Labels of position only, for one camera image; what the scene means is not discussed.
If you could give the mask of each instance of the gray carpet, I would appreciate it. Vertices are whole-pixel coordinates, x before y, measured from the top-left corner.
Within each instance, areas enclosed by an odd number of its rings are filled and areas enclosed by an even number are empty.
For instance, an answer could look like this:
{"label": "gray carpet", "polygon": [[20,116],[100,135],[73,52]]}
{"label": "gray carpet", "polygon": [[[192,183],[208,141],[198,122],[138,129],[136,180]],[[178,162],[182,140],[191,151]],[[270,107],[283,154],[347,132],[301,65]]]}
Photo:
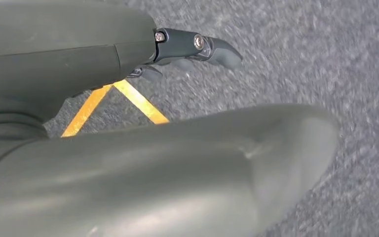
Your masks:
{"label": "gray carpet", "polygon": [[[160,26],[232,42],[245,57],[231,73],[197,64],[187,76],[132,84],[171,120],[260,103],[316,104],[342,124],[336,160],[316,188],[265,236],[379,236],[379,0],[127,0]],[[51,134],[61,133],[70,100]],[[116,91],[84,130],[149,124]]]}

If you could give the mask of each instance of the robotic hand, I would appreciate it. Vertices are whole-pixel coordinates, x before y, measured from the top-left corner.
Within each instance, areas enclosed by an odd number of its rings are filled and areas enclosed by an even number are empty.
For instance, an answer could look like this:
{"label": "robotic hand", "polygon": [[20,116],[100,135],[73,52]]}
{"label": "robotic hand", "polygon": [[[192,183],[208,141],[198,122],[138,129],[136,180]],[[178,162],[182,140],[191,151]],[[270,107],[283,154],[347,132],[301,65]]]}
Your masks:
{"label": "robotic hand", "polygon": [[202,36],[195,32],[161,28],[154,34],[156,41],[155,59],[136,68],[128,78],[144,77],[148,80],[162,78],[162,73],[150,65],[172,64],[184,71],[191,71],[192,60],[208,62],[235,70],[242,64],[243,57],[228,42]]}

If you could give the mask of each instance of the yellow tape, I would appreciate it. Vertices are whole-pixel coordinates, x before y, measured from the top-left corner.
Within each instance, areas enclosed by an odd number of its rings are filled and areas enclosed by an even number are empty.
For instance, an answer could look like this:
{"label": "yellow tape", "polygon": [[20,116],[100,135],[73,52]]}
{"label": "yellow tape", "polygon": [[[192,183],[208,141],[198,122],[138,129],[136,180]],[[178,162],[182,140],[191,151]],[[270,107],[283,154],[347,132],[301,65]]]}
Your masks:
{"label": "yellow tape", "polygon": [[169,120],[153,106],[142,94],[140,94],[128,81],[121,80],[114,86],[124,94],[143,114],[154,124],[168,123]]}
{"label": "yellow tape", "polygon": [[79,130],[88,120],[89,116],[91,116],[92,112],[95,110],[97,105],[101,102],[101,100],[104,98],[104,96],[107,94],[110,88],[111,88],[110,85],[106,85],[99,90],[94,90],[91,93],[91,95],[82,105],[81,109],[75,115],[74,119],[66,128],[62,137],[75,136],[79,132]]}

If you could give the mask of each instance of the screw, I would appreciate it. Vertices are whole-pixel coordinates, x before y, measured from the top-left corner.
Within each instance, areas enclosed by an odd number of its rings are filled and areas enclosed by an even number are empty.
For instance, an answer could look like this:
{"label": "screw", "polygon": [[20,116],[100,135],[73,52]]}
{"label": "screw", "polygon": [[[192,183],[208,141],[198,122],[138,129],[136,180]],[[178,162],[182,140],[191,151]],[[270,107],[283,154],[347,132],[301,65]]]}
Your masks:
{"label": "screw", "polygon": [[165,41],[166,36],[162,32],[156,32],[156,34],[154,34],[154,38],[155,38],[156,42],[163,42],[163,41]]}
{"label": "screw", "polygon": [[204,39],[201,35],[194,36],[194,46],[198,50],[202,50],[204,48]]}

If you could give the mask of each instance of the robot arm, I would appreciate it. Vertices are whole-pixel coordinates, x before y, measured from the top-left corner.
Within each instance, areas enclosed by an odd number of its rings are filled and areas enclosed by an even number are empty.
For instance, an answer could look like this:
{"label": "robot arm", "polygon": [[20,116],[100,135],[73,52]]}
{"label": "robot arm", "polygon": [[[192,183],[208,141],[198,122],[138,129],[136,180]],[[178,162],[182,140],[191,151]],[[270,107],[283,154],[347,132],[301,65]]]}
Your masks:
{"label": "robot arm", "polygon": [[241,56],[103,2],[0,1],[0,237],[254,237],[278,221],[332,160],[325,111],[266,105],[47,138],[66,98],[190,60],[234,69]]}

